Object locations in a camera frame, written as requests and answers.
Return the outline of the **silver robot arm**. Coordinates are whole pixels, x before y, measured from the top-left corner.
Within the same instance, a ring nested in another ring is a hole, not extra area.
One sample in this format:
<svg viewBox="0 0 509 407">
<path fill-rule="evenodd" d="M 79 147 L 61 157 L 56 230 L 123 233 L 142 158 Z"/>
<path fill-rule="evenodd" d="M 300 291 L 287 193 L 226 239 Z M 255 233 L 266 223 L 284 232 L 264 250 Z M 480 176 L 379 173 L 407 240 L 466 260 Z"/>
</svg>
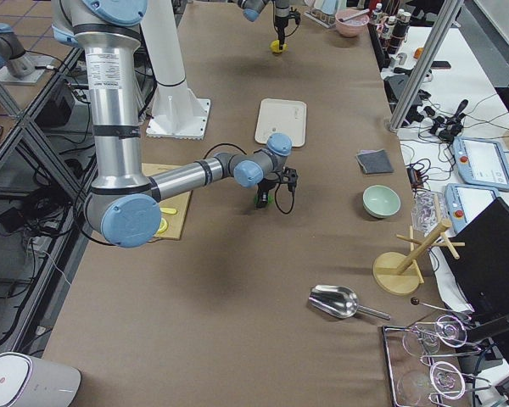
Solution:
<svg viewBox="0 0 509 407">
<path fill-rule="evenodd" d="M 219 153 L 155 176 L 141 159 L 141 103 L 134 53 L 148 51 L 156 90 L 150 130 L 158 136 L 201 137 L 210 101 L 188 88 L 171 3 L 168 1 L 56 1 L 59 42 L 85 53 L 98 175 L 85 202 L 90 226 L 109 243 L 133 248 L 159 229 L 159 203 L 232 177 L 243 187 L 282 174 L 292 151 L 277 133 L 251 154 Z"/>
</svg>

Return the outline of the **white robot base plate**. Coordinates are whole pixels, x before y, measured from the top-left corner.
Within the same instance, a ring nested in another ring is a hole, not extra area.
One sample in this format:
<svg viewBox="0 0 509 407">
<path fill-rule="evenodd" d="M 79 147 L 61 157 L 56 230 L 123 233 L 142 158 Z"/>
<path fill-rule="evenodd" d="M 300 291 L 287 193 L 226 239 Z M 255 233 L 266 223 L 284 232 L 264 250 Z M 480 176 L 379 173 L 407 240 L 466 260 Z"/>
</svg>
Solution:
<svg viewBox="0 0 509 407">
<path fill-rule="evenodd" d="M 210 107 L 209 99 L 197 98 L 185 83 L 175 87 L 158 85 L 146 134 L 148 137 L 202 140 Z"/>
</svg>

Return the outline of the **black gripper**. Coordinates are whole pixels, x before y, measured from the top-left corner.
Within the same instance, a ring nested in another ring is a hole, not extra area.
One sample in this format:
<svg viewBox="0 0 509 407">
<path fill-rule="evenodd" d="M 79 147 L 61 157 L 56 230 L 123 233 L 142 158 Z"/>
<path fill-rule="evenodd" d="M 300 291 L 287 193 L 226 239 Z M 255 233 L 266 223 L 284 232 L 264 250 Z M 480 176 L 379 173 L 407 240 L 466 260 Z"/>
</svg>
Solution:
<svg viewBox="0 0 509 407">
<path fill-rule="evenodd" d="M 257 184 L 257 195 L 260 196 L 259 202 L 255 205 L 256 208 L 265 208 L 268 204 L 264 199 L 264 196 L 270 195 L 270 191 L 274 189 L 279 183 L 279 180 L 276 178 L 268 179 L 263 178 Z"/>
<path fill-rule="evenodd" d="M 277 32 L 277 40 L 279 42 L 285 42 L 285 29 L 288 26 L 288 16 L 274 16 L 274 28 Z"/>
</svg>

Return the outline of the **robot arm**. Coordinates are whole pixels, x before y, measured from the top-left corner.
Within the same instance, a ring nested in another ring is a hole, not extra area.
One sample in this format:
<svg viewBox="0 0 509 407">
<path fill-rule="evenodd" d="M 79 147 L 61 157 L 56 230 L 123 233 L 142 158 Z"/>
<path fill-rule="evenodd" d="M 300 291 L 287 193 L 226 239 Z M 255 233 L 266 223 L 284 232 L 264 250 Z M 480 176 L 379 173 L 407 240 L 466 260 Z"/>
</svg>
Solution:
<svg viewBox="0 0 509 407">
<path fill-rule="evenodd" d="M 270 0 L 237 0 L 235 3 L 242 9 L 243 17 L 250 21 L 255 22 L 268 3 L 273 7 L 273 26 L 277 32 L 277 40 L 279 46 L 285 44 L 285 29 L 288 27 L 289 16 L 291 13 L 289 1 L 270 1 Z"/>
</svg>

